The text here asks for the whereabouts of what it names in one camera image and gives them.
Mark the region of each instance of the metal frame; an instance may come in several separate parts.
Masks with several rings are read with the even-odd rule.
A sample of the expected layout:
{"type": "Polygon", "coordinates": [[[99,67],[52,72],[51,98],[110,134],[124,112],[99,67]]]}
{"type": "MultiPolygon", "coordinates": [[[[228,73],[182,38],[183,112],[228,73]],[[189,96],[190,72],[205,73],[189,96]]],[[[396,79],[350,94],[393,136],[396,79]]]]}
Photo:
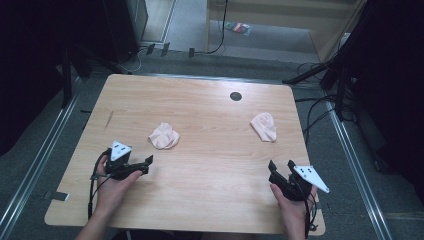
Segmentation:
{"type": "Polygon", "coordinates": [[[72,113],[72,110],[75,106],[76,100],[81,89],[81,85],[82,80],[78,77],[75,81],[75,85],[73,86],[75,90],[74,96],[70,100],[69,104],[65,108],[62,108],[60,110],[56,121],[54,122],[52,128],[50,129],[47,137],[43,142],[43,145],[41,146],[34,160],[32,161],[32,164],[28,169],[25,178],[22,180],[18,190],[10,199],[6,207],[6,211],[4,212],[0,221],[0,239],[9,238],[9,235],[12,232],[13,227],[15,226],[15,223],[19,218],[19,215],[25,207],[25,204],[28,201],[31,192],[34,189],[37,180],[40,177],[44,166],[47,163],[50,153],[52,152],[57,140],[60,137],[60,134],[62,133],[65,124],[69,119],[69,116],[72,113]]]}

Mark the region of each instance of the small object on floor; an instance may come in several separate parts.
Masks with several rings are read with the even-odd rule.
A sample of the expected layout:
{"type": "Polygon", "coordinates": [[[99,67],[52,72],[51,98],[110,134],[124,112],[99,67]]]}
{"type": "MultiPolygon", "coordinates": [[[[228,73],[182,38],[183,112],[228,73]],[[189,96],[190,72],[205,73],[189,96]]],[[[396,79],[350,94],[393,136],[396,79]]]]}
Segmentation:
{"type": "Polygon", "coordinates": [[[250,32],[252,31],[252,28],[245,23],[225,22],[224,26],[228,30],[233,30],[234,32],[242,33],[245,36],[249,36],[250,32]]]}

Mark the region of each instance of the white triangular marker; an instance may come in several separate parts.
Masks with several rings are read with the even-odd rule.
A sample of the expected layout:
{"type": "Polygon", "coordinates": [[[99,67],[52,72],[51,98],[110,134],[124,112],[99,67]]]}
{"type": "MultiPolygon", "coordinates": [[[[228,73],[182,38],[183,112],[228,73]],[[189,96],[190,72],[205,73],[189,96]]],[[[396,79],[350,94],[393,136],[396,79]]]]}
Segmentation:
{"type": "Polygon", "coordinates": [[[325,185],[324,181],[320,178],[318,173],[315,171],[313,166],[294,166],[294,170],[303,178],[305,181],[322,191],[329,193],[330,189],[325,185]]]}
{"type": "Polygon", "coordinates": [[[124,145],[118,141],[113,141],[112,143],[112,154],[110,160],[116,161],[118,158],[124,156],[125,154],[131,152],[132,148],[124,145]]]}

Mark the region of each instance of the power cord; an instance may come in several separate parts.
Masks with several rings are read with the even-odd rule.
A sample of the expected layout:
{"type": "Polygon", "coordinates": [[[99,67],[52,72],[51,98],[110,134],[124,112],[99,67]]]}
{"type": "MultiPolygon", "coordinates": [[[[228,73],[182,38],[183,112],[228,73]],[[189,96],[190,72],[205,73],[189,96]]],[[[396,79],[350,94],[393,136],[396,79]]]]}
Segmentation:
{"type": "Polygon", "coordinates": [[[109,180],[110,176],[109,175],[101,175],[97,173],[97,167],[99,166],[100,160],[102,159],[103,156],[107,155],[109,156],[111,153],[111,149],[109,148],[108,150],[104,151],[99,158],[97,159],[96,163],[94,164],[94,169],[93,169],[93,174],[90,177],[91,180],[91,184],[90,184],[90,194],[89,194],[89,199],[88,199],[88,219],[91,218],[91,216],[93,215],[93,199],[94,196],[96,195],[97,191],[100,189],[100,187],[107,181],[109,180]],[[98,177],[107,177],[106,180],[104,182],[102,182],[96,189],[96,191],[94,191],[93,193],[93,189],[94,189],[94,180],[97,180],[98,177]]]}
{"type": "Polygon", "coordinates": [[[222,46],[222,44],[224,43],[224,38],[225,38],[225,34],[224,34],[224,28],[225,28],[225,19],[226,19],[226,16],[227,16],[227,7],[228,7],[228,0],[225,0],[225,4],[224,5],[218,5],[218,4],[216,4],[218,7],[224,7],[224,17],[223,17],[223,19],[222,19],[222,32],[221,32],[221,43],[219,44],[219,46],[215,49],[215,50],[213,50],[213,51],[209,51],[209,52],[194,52],[195,54],[213,54],[213,53],[215,53],[216,51],[218,51],[220,48],[221,48],[221,46],[222,46]]]}

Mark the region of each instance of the table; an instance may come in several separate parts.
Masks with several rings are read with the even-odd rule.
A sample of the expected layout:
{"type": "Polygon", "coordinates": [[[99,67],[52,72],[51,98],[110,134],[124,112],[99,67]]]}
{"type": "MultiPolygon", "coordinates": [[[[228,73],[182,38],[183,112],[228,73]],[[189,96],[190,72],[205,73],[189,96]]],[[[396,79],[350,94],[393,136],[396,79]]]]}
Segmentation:
{"type": "MultiPolygon", "coordinates": [[[[206,232],[281,233],[267,168],[273,159],[309,165],[291,88],[283,85],[186,78],[111,75],[52,201],[50,225],[84,226],[90,175],[113,140],[131,145],[130,163],[154,155],[149,174],[129,190],[110,226],[206,232]],[[232,92],[242,95],[230,99],[232,92]],[[275,142],[262,142],[250,121],[269,112],[275,142]],[[167,122],[181,134],[173,149],[157,150],[148,136],[167,122]]],[[[316,223],[325,232],[321,211],[316,223]]]]}
{"type": "MultiPolygon", "coordinates": [[[[230,0],[226,21],[308,29],[321,62],[338,50],[343,35],[356,25],[366,0],[230,0]]],[[[210,20],[222,21],[225,0],[208,0],[205,51],[210,20]]]]}

